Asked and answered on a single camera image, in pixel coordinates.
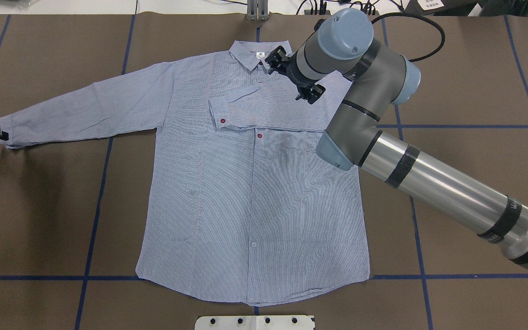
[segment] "striped shirt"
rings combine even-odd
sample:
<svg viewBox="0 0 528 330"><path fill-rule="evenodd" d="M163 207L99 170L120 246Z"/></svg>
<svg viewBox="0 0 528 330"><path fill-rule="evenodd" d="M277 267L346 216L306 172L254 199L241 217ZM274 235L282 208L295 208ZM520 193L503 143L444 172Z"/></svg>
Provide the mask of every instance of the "striped shirt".
<svg viewBox="0 0 528 330"><path fill-rule="evenodd" d="M358 169L315 154L349 83L332 73L315 104L262 58L229 51L96 82L0 118L7 148L157 129L136 273L199 299L252 306L369 278Z"/></svg>

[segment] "brown table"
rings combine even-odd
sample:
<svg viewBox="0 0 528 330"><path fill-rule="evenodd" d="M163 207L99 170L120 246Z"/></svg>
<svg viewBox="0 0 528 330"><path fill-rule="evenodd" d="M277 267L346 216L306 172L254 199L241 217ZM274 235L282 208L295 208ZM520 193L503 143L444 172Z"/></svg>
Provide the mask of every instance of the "brown table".
<svg viewBox="0 0 528 330"><path fill-rule="evenodd" d="M227 50L235 39L297 48L317 19L0 16L0 116L153 63ZM434 19L447 44L417 63L423 82L398 108L400 121L391 108L381 125L528 205L528 18ZM439 42L410 19L389 18L385 28L376 25L377 38L409 58ZM139 280L153 156L153 131L0 146L0 329L192 329L200 315L253 313L315 315L319 330L528 329L525 269L365 173L372 280L260 309Z"/></svg>

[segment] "button-up shirt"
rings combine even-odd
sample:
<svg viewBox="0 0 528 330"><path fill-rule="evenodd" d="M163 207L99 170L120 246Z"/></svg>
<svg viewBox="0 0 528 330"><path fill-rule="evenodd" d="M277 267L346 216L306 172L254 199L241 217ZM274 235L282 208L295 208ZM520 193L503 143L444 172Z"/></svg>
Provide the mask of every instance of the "button-up shirt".
<svg viewBox="0 0 528 330"><path fill-rule="evenodd" d="M315 154L349 83L315 104L268 75L288 42L159 63L0 118L7 148L157 129L136 273L207 301L287 303L369 278L358 170Z"/></svg>

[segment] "folded sleeve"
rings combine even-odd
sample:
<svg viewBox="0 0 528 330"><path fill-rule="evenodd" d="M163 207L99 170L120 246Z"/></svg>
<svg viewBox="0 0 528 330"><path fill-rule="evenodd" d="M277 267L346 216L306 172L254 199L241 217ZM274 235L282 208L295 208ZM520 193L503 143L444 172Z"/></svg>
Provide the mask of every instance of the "folded sleeve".
<svg viewBox="0 0 528 330"><path fill-rule="evenodd" d="M172 98L172 66L159 63L96 82L0 118L8 149L32 144L107 138L164 123Z"/></svg>
<svg viewBox="0 0 528 330"><path fill-rule="evenodd" d="M314 104L295 100L295 85L282 78L210 98L209 110L218 128L323 132L352 83L337 71L319 83L327 90Z"/></svg>

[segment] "cable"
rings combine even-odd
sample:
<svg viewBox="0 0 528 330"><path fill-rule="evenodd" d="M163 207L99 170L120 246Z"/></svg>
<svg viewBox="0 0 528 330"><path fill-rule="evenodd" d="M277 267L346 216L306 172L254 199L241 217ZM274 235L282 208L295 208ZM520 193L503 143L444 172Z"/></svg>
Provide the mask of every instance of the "cable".
<svg viewBox="0 0 528 330"><path fill-rule="evenodd" d="M304 3L307 2L307 0L302 0L300 6L299 6L299 9L297 9L297 12L295 13L295 15L299 15L299 12L300 12L300 9L303 7Z"/></svg>
<svg viewBox="0 0 528 330"><path fill-rule="evenodd" d="M405 12L405 8L402 6L402 0L401 0L401 4L399 5L398 2L394 1L394 0L389 0L390 2L392 2L394 4L394 6L396 6L398 8L398 10L400 10L401 12Z"/></svg>
<svg viewBox="0 0 528 330"><path fill-rule="evenodd" d="M237 2L237 1L233 1L233 0L222 0L224 2L229 2L230 4L239 4L239 5L244 5L244 6L247 6L248 4L244 4L243 2Z"/></svg>
<svg viewBox="0 0 528 330"><path fill-rule="evenodd" d="M362 10L362 8L363 8L362 6L363 6L364 4L362 4L361 1L354 1L354 2L352 2L352 4L350 4L350 8L353 7L353 6L356 5L356 4L360 5L360 10Z"/></svg>
<svg viewBox="0 0 528 330"><path fill-rule="evenodd" d="M376 0L375 3L372 4L372 15L376 15L376 4L379 2L380 0Z"/></svg>
<svg viewBox="0 0 528 330"><path fill-rule="evenodd" d="M437 46L437 48L435 48L434 51L432 51L431 53L425 55L425 56L421 56L419 58L416 58L416 59L410 59L409 62L417 62L417 61L422 61L426 58L430 58L432 57L433 55L435 55L438 51L441 50L441 48L443 48L444 44L446 43L446 33L444 32L443 28L438 24L438 23L435 23L434 21L432 21L431 19L428 19L428 18L425 18L423 16L419 16L419 15L415 15L415 14L412 14L412 13L406 13L406 12L390 12L390 13L385 13L383 15L380 15L378 17L376 17L375 19L372 20L372 24L376 23L377 21L380 21L381 19L384 19L386 17L394 17L394 16L400 16L400 17L412 17L412 18L416 18L416 19L419 19L425 23L428 23L429 25L432 25L434 28L437 29L437 31L440 32L441 34L441 43L439 46Z"/></svg>

